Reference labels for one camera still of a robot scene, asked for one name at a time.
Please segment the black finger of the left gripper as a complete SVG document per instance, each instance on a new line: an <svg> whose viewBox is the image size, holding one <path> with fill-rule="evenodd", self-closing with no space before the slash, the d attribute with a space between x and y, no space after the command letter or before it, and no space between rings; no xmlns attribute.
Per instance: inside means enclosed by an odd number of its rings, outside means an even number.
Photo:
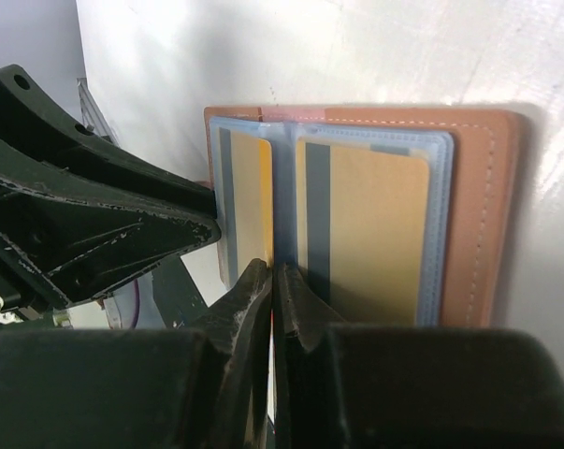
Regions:
<svg viewBox="0 0 564 449"><path fill-rule="evenodd" d="M69 308L221 236L213 192L94 134L0 68L0 297Z"/></svg>

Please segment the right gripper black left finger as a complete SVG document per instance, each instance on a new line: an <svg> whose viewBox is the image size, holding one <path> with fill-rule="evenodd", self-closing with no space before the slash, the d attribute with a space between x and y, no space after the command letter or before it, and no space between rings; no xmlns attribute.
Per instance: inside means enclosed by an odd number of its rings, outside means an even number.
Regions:
<svg viewBox="0 0 564 449"><path fill-rule="evenodd" d="M0 331L0 448L263 448L272 275L178 329Z"/></svg>

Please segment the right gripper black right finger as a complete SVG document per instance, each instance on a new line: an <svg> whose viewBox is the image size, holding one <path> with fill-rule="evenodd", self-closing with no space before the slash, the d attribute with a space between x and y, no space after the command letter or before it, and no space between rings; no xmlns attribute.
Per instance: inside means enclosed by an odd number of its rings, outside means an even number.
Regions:
<svg viewBox="0 0 564 449"><path fill-rule="evenodd" d="M564 448L564 380L505 329L352 324L273 275L280 448Z"/></svg>

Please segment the brown leather card holder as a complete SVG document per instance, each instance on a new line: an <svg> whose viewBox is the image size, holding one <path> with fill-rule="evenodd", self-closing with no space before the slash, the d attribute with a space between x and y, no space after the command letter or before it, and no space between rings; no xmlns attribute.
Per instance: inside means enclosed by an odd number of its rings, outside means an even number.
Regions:
<svg viewBox="0 0 564 449"><path fill-rule="evenodd" d="M456 140L447 255L441 298L443 326L488 326L499 280L518 156L526 118L481 107L211 106L204 118L248 122L332 123L447 131Z"/></svg>

